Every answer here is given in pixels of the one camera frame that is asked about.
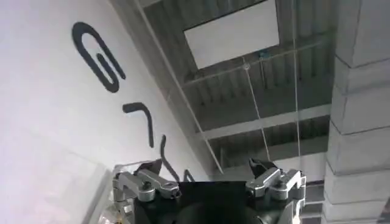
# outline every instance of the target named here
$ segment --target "concrete column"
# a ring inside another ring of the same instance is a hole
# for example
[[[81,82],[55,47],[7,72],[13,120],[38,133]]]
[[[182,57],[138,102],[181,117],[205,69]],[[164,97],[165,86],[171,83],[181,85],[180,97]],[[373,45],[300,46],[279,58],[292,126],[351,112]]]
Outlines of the concrete column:
[[[389,9],[339,2],[322,223],[376,223],[390,196]]]

